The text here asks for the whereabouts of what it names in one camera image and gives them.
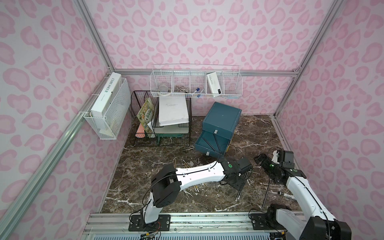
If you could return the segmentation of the black pencils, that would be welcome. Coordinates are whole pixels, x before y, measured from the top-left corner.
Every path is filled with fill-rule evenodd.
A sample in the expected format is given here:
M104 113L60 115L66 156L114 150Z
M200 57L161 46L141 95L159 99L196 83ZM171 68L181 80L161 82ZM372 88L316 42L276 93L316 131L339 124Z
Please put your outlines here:
M222 154L214 134L204 132L204 134L201 135L200 145L220 155Z

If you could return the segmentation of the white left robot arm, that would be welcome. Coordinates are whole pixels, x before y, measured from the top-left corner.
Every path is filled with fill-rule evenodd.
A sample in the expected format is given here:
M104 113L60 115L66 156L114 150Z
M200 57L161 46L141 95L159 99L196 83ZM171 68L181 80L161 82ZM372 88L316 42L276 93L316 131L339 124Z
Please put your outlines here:
M252 170L253 165L247 158L221 157L207 165L184 169L168 164L151 180L149 200L141 213L144 223L156 222L162 209L171 205L179 192L195 185L225 182L241 192Z

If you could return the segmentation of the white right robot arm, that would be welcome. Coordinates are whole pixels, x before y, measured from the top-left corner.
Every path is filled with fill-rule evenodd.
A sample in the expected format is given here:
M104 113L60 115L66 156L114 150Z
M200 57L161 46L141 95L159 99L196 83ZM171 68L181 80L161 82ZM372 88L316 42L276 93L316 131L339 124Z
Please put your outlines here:
M271 204L266 213L266 221L271 226L283 226L296 240L352 238L352 230L348 224L337 220L317 197L304 172L296 169L293 152L277 150L272 158L260 154L254 160L271 180L288 188L306 218L304 222L289 207Z

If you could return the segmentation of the teal drawer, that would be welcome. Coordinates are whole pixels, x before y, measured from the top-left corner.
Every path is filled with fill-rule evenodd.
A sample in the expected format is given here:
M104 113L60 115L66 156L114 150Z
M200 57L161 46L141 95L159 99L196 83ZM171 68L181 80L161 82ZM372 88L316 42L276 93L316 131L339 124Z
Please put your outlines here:
M195 149L203 155L218 159L226 155L230 143L230 139L202 131L198 140L195 142Z

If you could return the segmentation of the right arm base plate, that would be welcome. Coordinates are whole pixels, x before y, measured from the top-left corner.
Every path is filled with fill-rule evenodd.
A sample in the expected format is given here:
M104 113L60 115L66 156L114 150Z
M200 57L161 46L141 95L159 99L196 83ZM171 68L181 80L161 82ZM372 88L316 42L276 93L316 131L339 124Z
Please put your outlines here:
M266 214L263 213L249 213L249 218L252 222L253 230L277 230L277 226L273 225L266 219Z

